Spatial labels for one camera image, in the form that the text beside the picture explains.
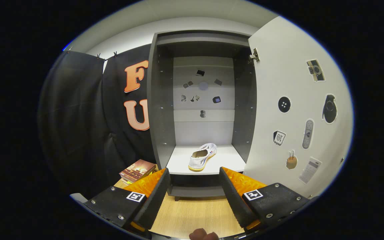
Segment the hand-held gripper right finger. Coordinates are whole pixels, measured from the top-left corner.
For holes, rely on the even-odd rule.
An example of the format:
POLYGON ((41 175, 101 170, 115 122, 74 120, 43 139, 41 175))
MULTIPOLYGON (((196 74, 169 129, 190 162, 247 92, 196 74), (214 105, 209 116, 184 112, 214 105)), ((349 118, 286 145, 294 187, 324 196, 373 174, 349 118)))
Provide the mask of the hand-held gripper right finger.
POLYGON ((246 233, 276 228, 312 204, 312 199, 281 183, 262 184, 225 167, 220 167, 218 176, 230 208, 246 233))

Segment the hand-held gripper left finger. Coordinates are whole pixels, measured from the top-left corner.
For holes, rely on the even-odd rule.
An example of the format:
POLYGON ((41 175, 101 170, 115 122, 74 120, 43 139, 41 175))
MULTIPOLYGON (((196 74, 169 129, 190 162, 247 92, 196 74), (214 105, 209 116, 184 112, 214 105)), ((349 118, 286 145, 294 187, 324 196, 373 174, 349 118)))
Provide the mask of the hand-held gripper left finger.
POLYGON ((124 188, 110 186, 86 200, 84 208, 123 231, 149 235, 169 186, 164 168, 124 188))

